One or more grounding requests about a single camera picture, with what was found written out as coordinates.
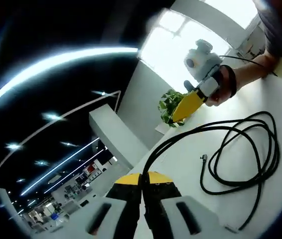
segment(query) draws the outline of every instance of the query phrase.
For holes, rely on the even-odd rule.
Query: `coiled cable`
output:
[[[261,119],[253,119],[256,116],[260,116],[260,115],[266,115],[269,116],[270,119],[272,120],[272,124],[273,124],[273,131],[270,130],[268,124],[261,120]],[[237,126],[239,126],[240,124],[243,124],[245,122],[255,122],[256,124],[253,124],[251,126],[246,127],[243,130],[237,129]],[[218,124],[225,124],[225,123],[236,123],[233,126],[225,126],[225,125],[218,125]],[[251,137],[246,133],[248,130],[252,129],[252,128],[263,128],[267,133],[268,133],[268,137],[269,137],[269,148],[268,148],[268,152],[267,152],[267,156],[266,156],[266,160],[263,164],[263,166],[261,165],[261,161],[260,161],[260,157],[259,157],[259,153],[257,151],[256,145],[253,142],[253,140],[251,139]],[[268,179],[270,178],[275,171],[277,170],[277,167],[279,165],[279,161],[280,161],[280,147],[279,147],[279,143],[277,140],[277,129],[276,129],[276,123],[274,120],[274,117],[266,111],[262,111],[262,112],[258,112],[255,113],[253,115],[248,116],[245,119],[236,119],[236,120],[224,120],[224,121],[218,121],[218,122],[212,122],[212,123],[207,123],[204,125],[201,125],[197,128],[194,128],[188,132],[184,132],[181,134],[178,134],[170,139],[168,139],[167,141],[163,142],[161,145],[159,145],[154,151],[153,153],[150,155],[149,159],[147,160],[144,169],[143,169],[143,175],[145,175],[148,170],[150,169],[151,165],[153,164],[153,162],[163,153],[165,152],[168,148],[170,148],[172,145],[174,145],[175,143],[177,143],[179,140],[183,139],[184,137],[191,135],[191,134],[196,134],[199,132],[205,132],[205,131],[211,131],[211,130],[227,130],[228,132],[226,133],[220,148],[213,154],[213,156],[210,158],[209,162],[208,162],[208,170],[210,172],[210,174],[212,175],[212,177],[217,180],[219,183],[226,185],[226,186],[230,186],[233,187],[233,189],[229,189],[226,191],[221,191],[221,192],[211,192],[209,190],[207,190],[204,185],[203,185],[203,177],[204,177],[204,172],[205,172],[205,166],[206,166],[206,160],[203,160],[203,166],[202,166],[202,171],[201,171],[201,176],[200,176],[200,185],[202,190],[210,195],[223,195],[223,194],[228,194],[228,193],[234,193],[234,192],[238,192],[241,190],[245,190],[254,186],[258,186],[258,191],[257,191],[257,195],[256,195],[256,200],[254,203],[254,206],[252,208],[251,213],[249,214],[249,216],[247,217],[247,219],[245,220],[245,222],[239,227],[239,230],[243,230],[246,225],[250,222],[250,220],[252,219],[258,204],[260,202],[260,198],[261,198],[261,192],[262,192],[262,184]],[[229,138],[229,135],[231,132],[236,132],[236,134]],[[228,180],[224,180],[222,178],[219,177],[218,173],[217,173],[217,166],[220,160],[220,156],[221,153],[224,149],[224,147],[226,145],[228,145],[232,140],[234,140],[235,138],[237,138],[238,136],[244,136],[252,145],[254,154],[255,154],[255,158],[256,158],[256,163],[257,163],[257,168],[258,168],[258,173],[251,179],[247,180],[247,181],[228,181]],[[214,167],[211,167],[211,163],[212,160],[215,158],[215,163],[214,163]]]

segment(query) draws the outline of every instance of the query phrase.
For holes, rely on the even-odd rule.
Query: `ceiling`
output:
[[[0,3],[0,88],[38,60],[66,51],[109,46],[140,48],[151,18],[173,2],[50,0]],[[9,153],[6,144],[21,142],[49,122],[43,118],[43,113],[62,115],[100,97],[95,91],[120,90],[124,93],[137,63],[135,53],[87,58],[56,67],[14,87],[0,98],[0,162]],[[94,140],[97,136],[89,126],[89,111],[103,104],[114,109],[116,101],[116,97],[108,97],[56,122],[7,160],[0,168],[0,187],[11,191],[12,201],[18,200],[17,209],[26,207],[28,200],[43,199],[51,178],[77,168],[82,163],[79,159],[88,159],[97,152],[96,146],[104,148],[99,140],[20,197],[27,186],[49,169]],[[104,151],[98,157],[110,159],[112,156]],[[47,161],[49,166],[36,165],[38,160]]]

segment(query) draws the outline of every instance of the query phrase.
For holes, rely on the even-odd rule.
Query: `led light strip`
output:
[[[34,77],[42,72],[48,71],[53,67],[62,65],[74,60],[78,60],[85,57],[93,57],[104,54],[113,54],[113,53],[136,53],[137,48],[130,47],[105,47],[105,48],[91,48],[84,49],[79,51],[66,52],[59,54],[57,56],[49,57],[43,59],[30,67],[24,69],[15,77],[13,77],[6,85],[0,89],[0,98],[6,94],[10,89],[16,85],[29,80],[31,77]]]
[[[96,138],[95,140],[93,140],[92,142],[88,143],[86,146],[84,146],[83,148],[79,149],[77,152],[75,152],[74,154],[72,154],[70,157],[68,157],[67,159],[65,159],[64,161],[62,161],[60,164],[58,164],[56,167],[54,167],[53,169],[51,169],[48,173],[46,173],[45,175],[43,175],[39,180],[37,180],[34,184],[32,184],[29,188],[27,188],[25,191],[23,191],[21,193],[21,196],[23,196],[26,192],[28,192],[30,189],[32,189],[35,185],[37,185],[42,179],[44,179],[45,177],[47,177],[50,173],[52,173],[53,171],[55,171],[57,168],[59,168],[61,165],[63,165],[65,162],[67,162],[69,159],[71,159],[72,157],[74,157],[75,155],[77,155],[78,153],[80,153],[82,150],[84,150],[86,147],[88,147],[89,145],[91,145],[92,143],[96,142],[97,140],[99,140],[99,138]]]
[[[86,162],[84,162],[83,164],[81,164],[78,168],[76,168],[75,170],[73,170],[71,173],[69,173],[66,177],[64,177],[63,179],[61,179],[58,183],[56,183],[55,185],[53,185],[51,188],[49,188],[46,192],[50,191],[51,189],[53,189],[54,187],[56,187],[59,183],[61,183],[63,180],[65,180],[67,177],[69,177],[71,174],[73,174],[75,171],[77,171],[79,168],[81,168],[83,165],[85,165],[86,163],[88,163],[91,159],[93,159],[94,157],[96,157],[99,153],[101,153],[102,151],[104,151],[104,149],[102,149],[101,151],[99,151],[98,153],[96,153],[94,156],[92,156],[91,158],[89,158]]]
[[[36,202],[36,199],[33,200],[31,203],[29,203],[29,204],[28,204],[28,207],[29,207],[30,205],[32,205],[34,202]]]

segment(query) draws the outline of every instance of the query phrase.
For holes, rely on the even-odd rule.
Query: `green leaves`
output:
[[[159,101],[160,107],[161,109],[166,109],[165,104],[163,103],[163,101]]]
[[[162,113],[161,119],[170,127],[176,127],[176,124],[171,123],[171,118],[176,107],[185,96],[186,94],[181,94],[180,92],[176,92],[175,90],[170,89],[162,95],[161,100],[159,101],[157,108]],[[177,124],[184,125],[184,122],[177,122]]]

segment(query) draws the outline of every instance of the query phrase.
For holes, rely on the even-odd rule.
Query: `white table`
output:
[[[268,76],[241,89],[235,97],[219,107],[202,106],[186,124],[178,129],[171,129],[160,142],[129,172],[142,172],[145,162],[152,151],[168,138],[191,130],[199,125],[230,119],[242,119],[259,111],[270,112],[277,124],[278,139],[281,148],[281,161],[276,173],[266,181],[259,207],[251,222],[244,229],[250,238],[257,238],[276,219],[282,210],[282,79]],[[270,119],[262,119],[270,124]],[[152,165],[150,171],[163,173],[174,180],[182,195],[190,195],[195,200],[215,212],[220,224],[238,228],[249,215],[255,202],[257,186],[254,188],[222,196],[205,194],[199,185],[202,168],[200,156],[212,154],[219,148],[226,134],[225,131],[210,131],[188,136],[166,152]],[[249,135],[255,141],[261,160],[265,160],[268,136],[262,130],[252,130]],[[247,180],[257,173],[255,155],[246,139],[236,140],[223,150],[219,163],[219,175],[227,180]],[[206,169],[204,184],[211,191],[223,191],[227,187],[216,182]],[[141,218],[135,234],[136,239],[152,238],[144,219],[141,205]]]

